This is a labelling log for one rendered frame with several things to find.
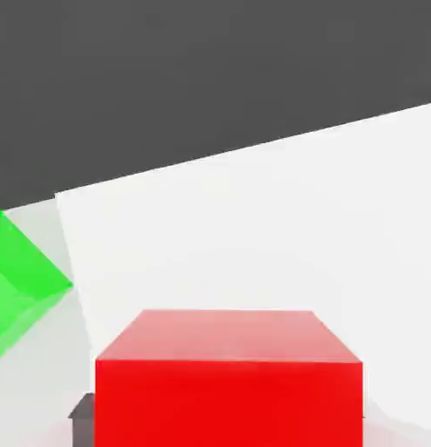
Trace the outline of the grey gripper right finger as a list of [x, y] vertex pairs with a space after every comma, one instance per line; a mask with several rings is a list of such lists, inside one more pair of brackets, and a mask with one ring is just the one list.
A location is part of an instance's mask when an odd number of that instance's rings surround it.
[[390, 417], [372, 400], [366, 402], [363, 430], [364, 447], [425, 447], [423, 429]]

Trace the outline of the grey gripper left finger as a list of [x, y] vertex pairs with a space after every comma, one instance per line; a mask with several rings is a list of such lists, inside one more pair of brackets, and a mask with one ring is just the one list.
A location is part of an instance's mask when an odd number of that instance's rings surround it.
[[49, 429], [44, 447], [94, 447], [94, 393], [85, 393], [69, 416]]

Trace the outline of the small red cube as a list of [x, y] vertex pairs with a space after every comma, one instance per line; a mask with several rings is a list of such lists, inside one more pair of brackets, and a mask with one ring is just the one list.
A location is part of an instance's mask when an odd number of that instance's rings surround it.
[[145, 310], [96, 359], [94, 430], [94, 447], [363, 447], [363, 364], [308, 311]]

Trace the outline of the small green cube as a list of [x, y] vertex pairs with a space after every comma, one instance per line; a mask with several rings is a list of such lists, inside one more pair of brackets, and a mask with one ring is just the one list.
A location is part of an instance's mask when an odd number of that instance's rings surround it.
[[0, 357], [72, 287], [0, 210]]

